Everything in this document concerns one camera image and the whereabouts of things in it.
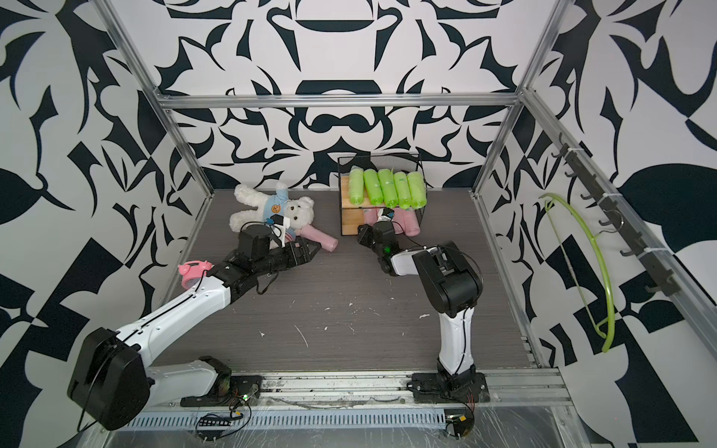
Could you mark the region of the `pink trash bag roll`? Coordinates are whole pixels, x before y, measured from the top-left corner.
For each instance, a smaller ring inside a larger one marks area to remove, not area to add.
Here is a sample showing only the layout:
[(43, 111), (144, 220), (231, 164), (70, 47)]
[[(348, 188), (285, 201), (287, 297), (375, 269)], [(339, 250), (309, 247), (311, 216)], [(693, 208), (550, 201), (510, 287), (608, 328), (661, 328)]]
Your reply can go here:
[(401, 212), (403, 212), (404, 233), (407, 236), (411, 237), (419, 235), (420, 225), (418, 223), (418, 217), (416, 216), (416, 212), (412, 209), (401, 209)]
[(400, 208), (396, 208), (393, 210), (394, 215), (392, 218), (394, 231), (396, 234), (403, 234), (406, 230), (405, 220), (404, 220), (404, 210)]
[(323, 231), (313, 227), (312, 225), (305, 225), (298, 231), (299, 235), (311, 240), (313, 242), (319, 243), (321, 247), (328, 251), (328, 252), (334, 252), (336, 248), (338, 247), (338, 240), (327, 233), (323, 233)]
[(370, 226), (375, 225), (379, 220), (380, 209), (379, 208), (368, 208), (363, 210), (364, 223)]

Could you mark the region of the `green trash bag roll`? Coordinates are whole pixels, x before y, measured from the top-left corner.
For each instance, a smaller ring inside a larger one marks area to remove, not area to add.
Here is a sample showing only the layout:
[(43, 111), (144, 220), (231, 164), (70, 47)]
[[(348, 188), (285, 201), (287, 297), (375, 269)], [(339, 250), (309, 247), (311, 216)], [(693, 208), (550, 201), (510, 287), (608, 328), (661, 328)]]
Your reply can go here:
[(390, 169), (381, 169), (377, 173), (381, 186), (384, 204), (388, 208), (399, 205), (399, 196), (394, 182), (394, 173)]
[(366, 169), (363, 172), (363, 179), (370, 204), (377, 206), (384, 203), (384, 194), (377, 171), (375, 171), (375, 169)]
[(393, 176), (395, 189), (398, 196), (398, 205), (403, 210), (408, 210), (412, 207), (412, 196), (408, 183), (407, 173), (396, 172)]
[(414, 171), (407, 174), (407, 182), (411, 195), (412, 209), (421, 209), (427, 205), (427, 189), (423, 174)]
[(364, 170), (358, 166), (349, 171), (348, 198), (351, 205), (362, 205), (364, 201)]

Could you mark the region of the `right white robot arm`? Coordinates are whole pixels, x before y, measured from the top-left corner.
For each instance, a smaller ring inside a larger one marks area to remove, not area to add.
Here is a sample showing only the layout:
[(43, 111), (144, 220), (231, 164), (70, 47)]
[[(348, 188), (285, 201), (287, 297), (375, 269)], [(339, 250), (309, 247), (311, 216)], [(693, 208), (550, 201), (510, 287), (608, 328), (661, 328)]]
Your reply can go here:
[(439, 373), (451, 380), (474, 373), (472, 317), (484, 291), (484, 280), (467, 254), (452, 242), (401, 248), (392, 221), (360, 225), (357, 241), (377, 255), (384, 273), (417, 276), (420, 280), (429, 303), (439, 314)]

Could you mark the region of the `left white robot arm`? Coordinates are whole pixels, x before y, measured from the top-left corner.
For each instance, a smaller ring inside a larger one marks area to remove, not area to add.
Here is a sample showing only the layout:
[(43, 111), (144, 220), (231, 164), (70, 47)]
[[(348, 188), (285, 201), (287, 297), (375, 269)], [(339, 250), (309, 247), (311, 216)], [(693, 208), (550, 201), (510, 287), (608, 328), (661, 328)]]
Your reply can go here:
[(207, 317), (257, 289), (261, 278), (309, 263), (321, 250), (318, 242), (302, 236), (273, 246), (276, 238), (265, 225), (248, 226), (239, 233), (235, 250), (177, 298), (117, 330), (91, 332), (69, 380), (69, 399), (84, 416), (115, 430), (158, 404), (190, 397), (225, 398), (232, 371), (216, 358), (164, 367), (154, 362)]

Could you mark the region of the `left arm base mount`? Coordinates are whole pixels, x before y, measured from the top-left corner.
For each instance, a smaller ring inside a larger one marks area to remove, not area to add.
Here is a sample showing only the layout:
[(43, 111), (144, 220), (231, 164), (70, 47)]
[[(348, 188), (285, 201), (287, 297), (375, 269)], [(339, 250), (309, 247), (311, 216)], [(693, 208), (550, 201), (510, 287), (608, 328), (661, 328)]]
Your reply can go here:
[(255, 406), (259, 402), (262, 375), (235, 373), (225, 363), (211, 356), (201, 357), (199, 360), (208, 364), (218, 377), (207, 394), (182, 398), (181, 407), (239, 407), (244, 401)]

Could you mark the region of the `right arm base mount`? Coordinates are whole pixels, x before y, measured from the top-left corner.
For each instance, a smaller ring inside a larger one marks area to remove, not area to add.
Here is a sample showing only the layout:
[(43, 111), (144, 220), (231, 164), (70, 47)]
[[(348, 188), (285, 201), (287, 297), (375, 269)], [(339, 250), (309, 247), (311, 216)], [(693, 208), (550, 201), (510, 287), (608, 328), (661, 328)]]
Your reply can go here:
[(477, 404), (491, 401), (485, 375), (472, 365), (463, 373), (449, 375), (447, 371), (437, 373), (413, 373), (406, 385), (419, 403)]

